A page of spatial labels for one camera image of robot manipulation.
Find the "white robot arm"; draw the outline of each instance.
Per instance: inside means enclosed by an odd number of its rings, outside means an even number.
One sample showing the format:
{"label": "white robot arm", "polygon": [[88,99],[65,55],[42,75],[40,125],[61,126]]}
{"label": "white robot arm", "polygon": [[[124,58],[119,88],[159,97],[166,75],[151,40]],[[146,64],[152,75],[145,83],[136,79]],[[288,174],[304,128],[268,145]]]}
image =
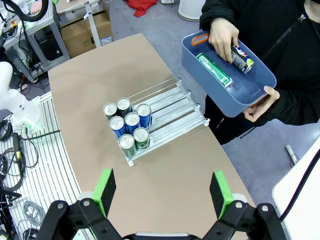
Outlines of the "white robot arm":
{"label": "white robot arm", "polygon": [[9,88],[12,73],[13,68],[10,63],[0,62],[0,110],[7,109],[13,114],[13,127],[24,125],[32,130],[40,118],[40,109],[19,91]]}

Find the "white pipe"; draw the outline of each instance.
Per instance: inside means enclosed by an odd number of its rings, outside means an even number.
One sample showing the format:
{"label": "white pipe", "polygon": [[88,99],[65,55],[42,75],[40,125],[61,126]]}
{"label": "white pipe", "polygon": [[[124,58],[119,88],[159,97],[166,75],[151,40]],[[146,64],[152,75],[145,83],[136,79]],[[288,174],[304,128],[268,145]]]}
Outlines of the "white pipe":
{"label": "white pipe", "polygon": [[296,154],[292,150],[291,146],[289,144],[287,144],[287,145],[285,145],[285,148],[288,151],[288,153],[289,153],[289,155],[290,155],[290,157],[292,159],[293,164],[296,165],[297,162],[298,162],[298,159],[296,158]]}

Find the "green can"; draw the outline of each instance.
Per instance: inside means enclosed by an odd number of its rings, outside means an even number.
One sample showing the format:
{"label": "green can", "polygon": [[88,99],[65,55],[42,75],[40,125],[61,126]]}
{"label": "green can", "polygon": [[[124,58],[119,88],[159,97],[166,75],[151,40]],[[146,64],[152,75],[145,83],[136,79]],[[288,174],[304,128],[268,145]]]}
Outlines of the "green can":
{"label": "green can", "polygon": [[134,130],[133,137],[137,149],[146,149],[149,147],[149,132],[144,127],[138,127]]}
{"label": "green can", "polygon": [[135,146],[135,139],[130,134],[124,134],[119,138],[119,145],[124,155],[128,158],[132,158],[136,155],[137,149]]}
{"label": "green can", "polygon": [[207,55],[200,53],[196,58],[220,81],[220,83],[222,83],[225,88],[231,87],[234,81]]}

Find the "cardboard box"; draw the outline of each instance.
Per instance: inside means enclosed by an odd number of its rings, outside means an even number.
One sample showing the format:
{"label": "cardboard box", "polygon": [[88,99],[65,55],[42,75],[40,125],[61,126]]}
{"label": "cardboard box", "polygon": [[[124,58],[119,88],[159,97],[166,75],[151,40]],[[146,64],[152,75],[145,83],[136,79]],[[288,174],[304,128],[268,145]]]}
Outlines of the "cardboard box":
{"label": "cardboard box", "polygon": [[[113,39],[109,9],[102,1],[103,10],[93,14],[101,46]],[[61,26],[61,35],[71,58],[96,48],[89,21],[83,18]]]}

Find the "grated metal platform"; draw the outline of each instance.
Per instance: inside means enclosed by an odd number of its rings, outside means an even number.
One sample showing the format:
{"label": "grated metal platform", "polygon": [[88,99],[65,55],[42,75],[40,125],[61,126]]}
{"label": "grated metal platform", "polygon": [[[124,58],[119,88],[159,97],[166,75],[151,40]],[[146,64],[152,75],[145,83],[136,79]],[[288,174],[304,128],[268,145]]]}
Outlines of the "grated metal platform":
{"label": "grated metal platform", "polygon": [[[40,99],[45,130],[34,134],[33,137],[59,129],[51,92],[41,96]],[[28,220],[25,220],[26,218],[23,214],[25,201],[32,201],[47,212],[53,201],[64,200],[71,205],[81,193],[61,133],[35,139],[33,143],[39,153],[38,164],[33,168],[26,168],[22,187],[17,190],[22,197],[13,201],[13,206],[9,207],[21,240],[23,239],[23,232],[30,227],[40,229],[40,227],[31,225]],[[12,147],[12,138],[6,142],[0,142],[1,153]],[[26,165],[34,165],[37,159],[36,151],[29,140],[23,141],[23,149]],[[12,156],[13,153],[10,153],[7,158],[12,158]],[[17,164],[13,163],[8,173],[10,175],[7,174],[3,183],[8,187],[12,187],[19,180],[19,177],[16,176],[19,174]],[[94,238],[89,230],[81,230],[74,239],[91,240]]]}

